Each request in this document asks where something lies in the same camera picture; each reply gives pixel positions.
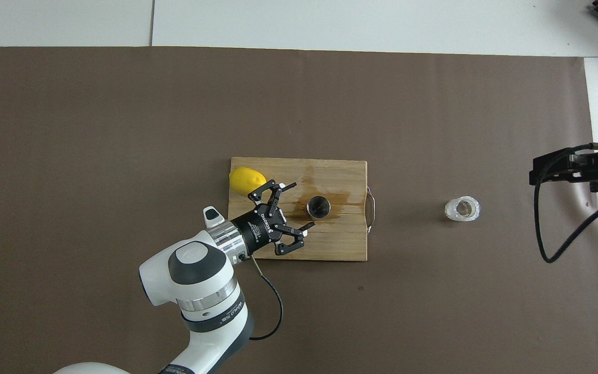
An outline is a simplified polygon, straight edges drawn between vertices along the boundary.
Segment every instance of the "white table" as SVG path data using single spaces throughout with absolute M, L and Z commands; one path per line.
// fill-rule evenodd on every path
M 3 46 L 190 45 L 586 57 L 598 142 L 598 20 L 580 0 L 0 0 Z

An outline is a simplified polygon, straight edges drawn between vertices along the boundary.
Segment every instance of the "brown paper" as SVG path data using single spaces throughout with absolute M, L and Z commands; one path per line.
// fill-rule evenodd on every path
M 138 266 L 258 156 L 365 159 L 377 220 L 368 262 L 261 261 L 284 323 L 220 372 L 598 372 L 598 222 L 543 263 L 527 185 L 589 140 L 580 58 L 0 48 L 0 368 L 170 362 L 188 334 Z M 462 195 L 477 221 L 444 217 Z M 586 185 L 541 199 L 549 248 L 596 208 Z M 275 298 L 236 272 L 266 333 Z

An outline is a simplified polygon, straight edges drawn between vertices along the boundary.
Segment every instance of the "cutting board handle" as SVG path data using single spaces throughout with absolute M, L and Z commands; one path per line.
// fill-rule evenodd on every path
M 366 215 L 366 233 L 370 234 L 371 229 L 373 228 L 373 222 L 375 222 L 375 198 L 371 192 L 371 188 L 366 185 L 366 208 L 365 208 L 365 215 Z

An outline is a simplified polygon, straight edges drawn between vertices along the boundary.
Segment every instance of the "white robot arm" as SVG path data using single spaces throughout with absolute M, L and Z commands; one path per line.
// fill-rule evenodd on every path
M 252 257 L 257 249 L 274 243 L 277 255 L 304 246 L 313 222 L 300 229 L 286 226 L 278 209 L 285 186 L 270 180 L 249 194 L 256 207 L 244 215 L 225 220 L 213 206 L 202 211 L 206 230 L 160 251 L 140 266 L 140 280 L 153 305 L 178 304 L 190 330 L 188 347 L 159 374 L 211 374 L 239 351 L 251 337 L 253 319 L 235 278 L 233 265 Z M 272 194 L 261 203 L 264 190 Z M 280 242 L 282 235 L 292 244 Z M 105 364 L 81 363 L 55 374 L 126 374 Z

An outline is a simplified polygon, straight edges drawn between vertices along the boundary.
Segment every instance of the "metal handle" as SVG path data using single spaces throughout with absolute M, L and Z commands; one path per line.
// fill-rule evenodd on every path
M 368 198 L 370 198 L 370 200 L 372 202 L 372 205 L 371 205 L 371 208 L 370 208 L 370 212 L 371 212 L 371 216 L 372 217 L 371 217 L 370 221 L 368 220 L 368 211 L 369 211 L 369 209 L 368 209 Z M 365 211 L 364 215 L 366 216 L 366 225 L 368 226 L 366 228 L 366 233 L 370 234 L 371 229 L 373 228 L 373 222 L 375 222 L 375 198 L 373 197 L 373 194 L 371 192 L 371 188 L 368 187 L 368 185 L 366 185 L 366 205 L 365 205 L 364 211 Z

